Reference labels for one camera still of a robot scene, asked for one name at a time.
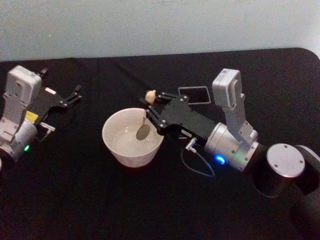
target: blue led light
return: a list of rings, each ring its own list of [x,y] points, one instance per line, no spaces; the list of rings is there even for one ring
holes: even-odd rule
[[[225,164],[226,163],[226,159],[224,156],[222,155],[215,155],[215,160],[220,163],[221,165]]]

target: silver cylindrical motor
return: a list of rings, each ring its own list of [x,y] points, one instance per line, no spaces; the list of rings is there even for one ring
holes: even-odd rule
[[[25,147],[36,137],[37,132],[35,125],[26,119],[23,121],[10,145],[11,151],[8,152],[15,162],[24,153]]]
[[[242,144],[228,131],[226,125],[219,122],[209,136],[204,150],[213,156],[224,158],[228,165],[243,172],[258,145],[256,141],[251,146]]]

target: cable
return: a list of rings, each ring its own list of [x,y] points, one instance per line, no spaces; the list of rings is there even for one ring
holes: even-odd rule
[[[204,172],[202,172],[202,171],[198,171],[198,170],[190,167],[189,165],[187,165],[186,162],[185,162],[185,160],[184,160],[184,150],[185,150],[185,148],[182,148],[182,149],[181,149],[180,158],[181,158],[182,163],[184,164],[184,166],[185,166],[187,169],[189,169],[189,170],[191,170],[191,171],[193,171],[193,172],[195,172],[195,173],[197,173],[197,174],[203,175],[203,176],[205,176],[205,177],[209,177],[209,178],[214,178],[214,177],[216,176],[215,171],[212,169],[212,167],[210,166],[210,164],[209,164],[209,163],[206,161],[206,159],[205,159],[203,156],[201,156],[201,154],[198,153],[197,151],[194,152],[194,153],[197,154],[197,155],[201,158],[201,160],[205,163],[205,165],[206,165],[206,166],[208,167],[208,169],[210,170],[211,174],[206,174],[206,173],[204,173]]]

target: table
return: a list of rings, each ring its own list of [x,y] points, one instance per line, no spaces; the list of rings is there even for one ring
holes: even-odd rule
[[[37,72],[63,97],[81,84],[82,101],[53,113],[56,127],[5,176],[0,239],[300,239],[290,220],[302,194],[260,195],[250,176],[214,162],[216,178],[186,169],[165,139],[140,169],[120,165],[101,131],[113,113],[141,107],[146,90],[207,86],[223,68],[241,72],[246,118],[259,142],[303,144],[320,153],[320,60],[302,48],[0,63],[0,91],[16,65]],[[211,104],[204,112],[224,120]]]

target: white wall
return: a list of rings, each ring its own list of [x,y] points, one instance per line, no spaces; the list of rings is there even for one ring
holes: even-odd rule
[[[0,60],[302,47],[319,0],[1,0]]]

